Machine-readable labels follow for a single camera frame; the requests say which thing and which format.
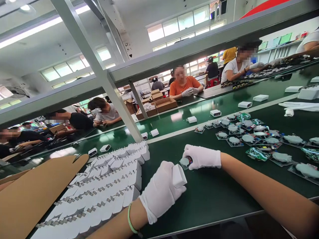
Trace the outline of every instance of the white glove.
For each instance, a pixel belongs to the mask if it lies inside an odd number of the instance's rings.
[[[220,151],[208,149],[200,146],[193,146],[190,144],[185,145],[183,157],[191,156],[193,163],[189,166],[189,170],[199,168],[221,168]]]
[[[196,94],[196,93],[199,92],[199,89],[198,89],[198,88],[193,88],[193,87],[192,87],[192,89],[193,89],[193,94]]]
[[[319,111],[319,103],[304,103],[304,102],[284,102],[279,103],[280,106],[284,106],[286,110],[285,116],[293,116],[294,110],[305,110],[305,111]]]
[[[139,196],[147,213],[149,224],[157,221],[186,191],[186,187],[175,188],[172,181],[172,162],[162,161],[156,173]]]
[[[194,92],[194,88],[190,87],[187,90],[182,92],[182,97],[191,96]]]
[[[263,68],[265,66],[262,62],[256,62],[249,66],[249,69]]]
[[[279,57],[275,60],[272,60],[271,62],[269,62],[268,64],[271,65],[271,66],[275,66],[275,65],[279,65],[281,63],[283,63],[285,61],[285,57]]]

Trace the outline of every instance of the bracelet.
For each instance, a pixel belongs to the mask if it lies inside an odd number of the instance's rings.
[[[143,235],[137,230],[135,230],[134,227],[132,226],[131,219],[130,219],[130,211],[131,211],[131,203],[129,204],[129,210],[127,212],[127,220],[129,222],[129,226],[134,234],[137,234],[140,238],[143,238]]]

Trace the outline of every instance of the yellow shirt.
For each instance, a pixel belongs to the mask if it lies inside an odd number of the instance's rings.
[[[224,65],[236,57],[237,48],[234,46],[224,51],[223,60]]]

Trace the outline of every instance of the fluorescent light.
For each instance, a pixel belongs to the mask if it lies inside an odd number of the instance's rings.
[[[85,5],[85,6],[83,6],[83,7],[80,7],[80,8],[78,8],[78,9],[76,9],[75,11],[76,11],[77,14],[81,14],[81,13],[84,13],[84,12],[86,12],[86,11],[88,11],[88,10],[90,10],[89,6],[88,6],[88,5]],[[52,26],[54,26],[54,25],[56,25],[56,24],[58,24],[58,23],[60,23],[60,22],[63,22],[63,21],[62,21],[62,18],[61,18],[61,17],[57,17],[57,18],[54,18],[53,20],[50,20],[50,21],[48,21],[48,22],[46,22],[46,23],[43,23],[42,25],[39,25],[39,26],[37,26],[37,27],[35,27],[35,28],[32,28],[32,29],[30,29],[30,30],[27,30],[26,32],[23,32],[23,33],[21,33],[21,34],[19,34],[19,35],[16,35],[16,36],[12,37],[12,38],[9,38],[9,39],[7,39],[7,40],[4,40],[4,41],[0,42],[0,49],[1,49],[1,48],[4,48],[4,47],[6,47],[6,46],[9,46],[9,45],[11,45],[11,44],[13,44],[13,43],[15,43],[15,42],[17,42],[17,41],[20,41],[20,40],[22,40],[22,39],[24,39],[24,38],[27,38],[27,37],[29,37],[29,36],[35,34],[35,33],[38,33],[38,32],[40,32],[40,31],[42,31],[42,30],[45,30],[45,29],[47,29],[47,28],[49,28],[49,27],[52,27]]]
[[[20,7],[20,9],[23,11],[30,11],[31,8],[29,5],[24,5],[24,6]]]

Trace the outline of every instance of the workbench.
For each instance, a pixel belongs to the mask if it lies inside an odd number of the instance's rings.
[[[151,159],[142,167],[142,190],[156,172],[163,160],[177,164],[182,157],[186,144],[192,144],[212,149],[218,149],[228,153],[248,166],[277,180],[301,195],[316,199],[319,198],[319,186],[287,171],[289,167],[279,167],[272,161],[255,161],[249,158],[245,151],[249,149],[246,144],[243,147],[231,148],[226,141],[218,140],[215,133],[220,128],[206,129],[203,134],[194,132],[196,124],[214,120],[210,111],[218,109],[222,117],[244,109],[238,108],[241,101],[251,101],[259,94],[269,95],[269,99],[263,102],[253,102],[253,106],[246,111],[253,119],[257,118],[265,122],[270,129],[279,130],[281,133],[292,133],[308,140],[317,137],[318,113],[308,111],[295,111],[293,117],[284,116],[284,107],[278,105],[284,101],[308,102],[297,99],[297,94],[284,93],[288,86],[309,85],[314,76],[319,75],[318,67],[311,66],[301,71],[296,71],[287,81],[273,78],[255,83],[247,88],[231,91],[225,95],[204,100],[192,96],[182,99],[182,106],[156,115],[147,120],[137,122],[137,127],[143,132],[150,132],[155,128],[160,135],[152,138],[149,134],[149,150]],[[189,124],[186,119],[196,116],[197,123]],[[20,167],[20,170],[36,167],[50,158],[85,154],[92,148],[100,149],[103,145],[110,144],[111,150],[127,146],[133,143],[133,138],[124,125],[113,125],[114,130],[101,132],[98,135],[87,135],[79,141],[79,146],[73,148],[70,145],[56,151],[42,153],[33,156],[29,164]],[[278,152],[292,155],[296,162],[309,163],[304,153],[295,147],[283,144]],[[141,232],[144,238],[159,238],[196,230],[202,227],[218,224],[231,220],[234,217],[244,217],[262,212],[261,206],[227,173],[221,169],[203,168],[193,171],[185,171],[188,181],[187,191],[181,196],[172,208],[160,217],[154,225],[145,226]]]

